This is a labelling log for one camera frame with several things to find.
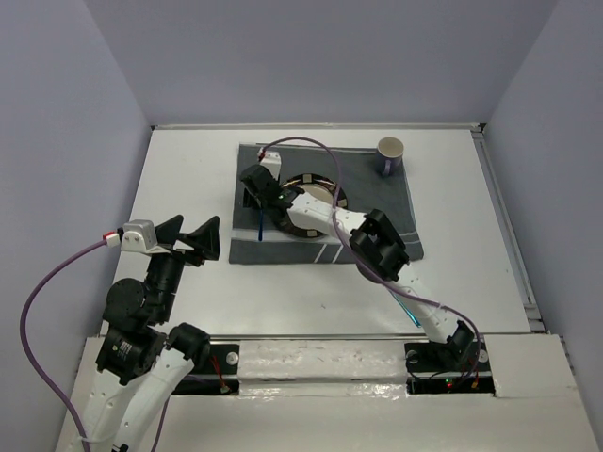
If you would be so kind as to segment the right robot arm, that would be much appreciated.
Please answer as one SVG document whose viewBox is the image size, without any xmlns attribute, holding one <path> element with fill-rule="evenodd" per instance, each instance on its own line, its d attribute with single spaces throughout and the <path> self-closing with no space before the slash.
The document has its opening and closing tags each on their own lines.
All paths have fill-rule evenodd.
<svg viewBox="0 0 603 452">
<path fill-rule="evenodd" d="M 269 170 L 258 164 L 243 170 L 239 180 L 274 223 L 288 221 L 297 228 L 338 239 L 360 273 L 394 294 L 418 322 L 441 367 L 454 369 L 467 359 L 471 344 L 478 338 L 475 325 L 457 311 L 423 299 L 403 285 L 399 275 L 410 258 L 384 212 L 353 212 L 300 187 L 280 186 Z"/>
</svg>

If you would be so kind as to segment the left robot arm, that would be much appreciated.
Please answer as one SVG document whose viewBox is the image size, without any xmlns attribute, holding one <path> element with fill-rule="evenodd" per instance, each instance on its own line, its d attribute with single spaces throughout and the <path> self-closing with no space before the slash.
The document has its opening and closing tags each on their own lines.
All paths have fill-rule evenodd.
<svg viewBox="0 0 603 452">
<path fill-rule="evenodd" d="M 105 235 L 109 247 L 149 257 L 143 280 L 123 278 L 106 295 L 103 320 L 108 329 L 95 361 L 92 388 L 71 451 L 136 451 L 176 386 L 203 369 L 210 336 L 182 323 L 169 333 L 156 330 L 171 316 L 187 266 L 220 257 L 217 216 L 191 233 L 177 215 L 159 225 L 139 219 Z"/>
</svg>

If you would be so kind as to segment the grey striped cloth napkin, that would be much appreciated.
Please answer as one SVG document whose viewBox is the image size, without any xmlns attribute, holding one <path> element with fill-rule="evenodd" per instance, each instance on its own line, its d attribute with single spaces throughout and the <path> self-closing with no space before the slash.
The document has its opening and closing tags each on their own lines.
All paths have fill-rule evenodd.
<svg viewBox="0 0 603 452">
<path fill-rule="evenodd" d="M 375 170 L 374 148 L 333 149 L 337 161 L 318 147 L 283 143 L 271 148 L 282 158 L 280 181 L 304 173 L 326 176 L 337 182 L 338 164 L 342 169 L 340 195 L 352 211 L 383 211 L 396 228 L 411 261 L 424 258 L 417 231 L 412 197 L 404 168 L 390 177 Z M 351 264 L 350 254 L 333 237 L 300 239 L 276 229 L 264 214 L 263 242 L 257 241 L 258 209 L 243 206 L 244 185 L 236 181 L 229 262 L 235 265 Z"/>
</svg>

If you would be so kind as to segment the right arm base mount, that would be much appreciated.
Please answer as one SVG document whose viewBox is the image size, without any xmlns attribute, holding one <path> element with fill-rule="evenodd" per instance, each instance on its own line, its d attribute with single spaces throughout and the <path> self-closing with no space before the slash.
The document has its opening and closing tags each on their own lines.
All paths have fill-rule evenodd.
<svg viewBox="0 0 603 452">
<path fill-rule="evenodd" d="M 410 342 L 404 345 L 406 386 L 412 396 L 490 394 L 494 380 L 484 340 L 456 344 Z"/>
</svg>

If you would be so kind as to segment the black rimmed dinner plate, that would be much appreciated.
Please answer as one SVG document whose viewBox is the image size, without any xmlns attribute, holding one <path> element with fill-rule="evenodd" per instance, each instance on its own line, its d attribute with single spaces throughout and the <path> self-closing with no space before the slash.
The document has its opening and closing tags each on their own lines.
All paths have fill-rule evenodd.
<svg viewBox="0 0 603 452">
<path fill-rule="evenodd" d="M 315 198 L 331 204 L 337 188 L 337 183 L 326 176 L 315 173 L 304 173 L 281 182 L 280 187 L 282 190 L 299 188 L 312 194 Z M 324 233 L 321 233 L 318 230 L 303 229 L 295 226 L 290 218 L 282 218 L 278 221 L 274 220 L 273 224 L 278 231 L 300 239 L 318 239 L 324 236 Z"/>
</svg>

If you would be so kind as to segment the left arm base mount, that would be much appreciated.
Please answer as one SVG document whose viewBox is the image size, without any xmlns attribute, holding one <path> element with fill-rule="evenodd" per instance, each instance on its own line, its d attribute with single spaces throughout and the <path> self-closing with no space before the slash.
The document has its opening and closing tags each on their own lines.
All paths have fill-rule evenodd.
<svg viewBox="0 0 603 452">
<path fill-rule="evenodd" d="M 239 344 L 212 344 L 208 358 L 179 382 L 174 396 L 235 396 L 239 391 Z"/>
</svg>

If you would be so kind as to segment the blue metal fork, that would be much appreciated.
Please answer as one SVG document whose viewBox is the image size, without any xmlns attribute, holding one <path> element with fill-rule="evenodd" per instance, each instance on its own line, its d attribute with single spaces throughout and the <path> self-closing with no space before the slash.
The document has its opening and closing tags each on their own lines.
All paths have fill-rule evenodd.
<svg viewBox="0 0 603 452">
<path fill-rule="evenodd" d="M 258 242 L 263 242 L 263 236 L 264 236 L 264 210 L 260 209 L 259 213 L 258 213 L 258 236 L 257 236 L 257 241 Z"/>
</svg>

